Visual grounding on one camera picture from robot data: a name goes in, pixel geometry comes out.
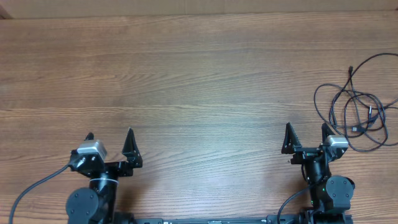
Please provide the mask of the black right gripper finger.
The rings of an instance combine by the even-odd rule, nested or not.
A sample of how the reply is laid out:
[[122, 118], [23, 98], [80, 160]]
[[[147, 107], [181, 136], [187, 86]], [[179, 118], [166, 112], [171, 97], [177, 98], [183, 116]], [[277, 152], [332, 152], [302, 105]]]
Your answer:
[[294, 154], [297, 150], [301, 149], [302, 145], [297, 137], [292, 123], [287, 123], [285, 128], [284, 143], [282, 145], [282, 154]]
[[328, 136], [335, 135], [327, 123], [322, 124], [322, 143], [326, 142]]

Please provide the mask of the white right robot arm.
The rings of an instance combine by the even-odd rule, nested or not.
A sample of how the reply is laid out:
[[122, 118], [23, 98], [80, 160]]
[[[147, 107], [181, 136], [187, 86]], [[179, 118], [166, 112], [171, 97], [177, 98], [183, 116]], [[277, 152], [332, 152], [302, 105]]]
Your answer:
[[[351, 208], [355, 183], [348, 177], [333, 175], [329, 163], [341, 158], [348, 141], [322, 124], [322, 142], [317, 147], [303, 147], [291, 123], [286, 124], [281, 153], [291, 154], [291, 164], [300, 165], [307, 187], [290, 196], [279, 208], [277, 223], [353, 223], [345, 211]], [[311, 206], [296, 215], [283, 215], [284, 207], [294, 198], [308, 192]]]

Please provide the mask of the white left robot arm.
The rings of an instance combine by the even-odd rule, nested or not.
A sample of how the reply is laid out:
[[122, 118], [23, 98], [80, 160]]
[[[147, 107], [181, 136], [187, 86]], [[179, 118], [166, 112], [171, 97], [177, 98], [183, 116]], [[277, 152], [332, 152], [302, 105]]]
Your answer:
[[133, 129], [128, 129], [122, 148], [124, 161], [106, 162], [106, 155], [103, 142], [93, 133], [71, 152], [68, 167], [89, 178], [89, 186], [70, 194], [66, 202], [68, 223], [136, 223], [133, 214], [115, 211], [119, 178], [133, 176], [134, 169], [143, 165]]

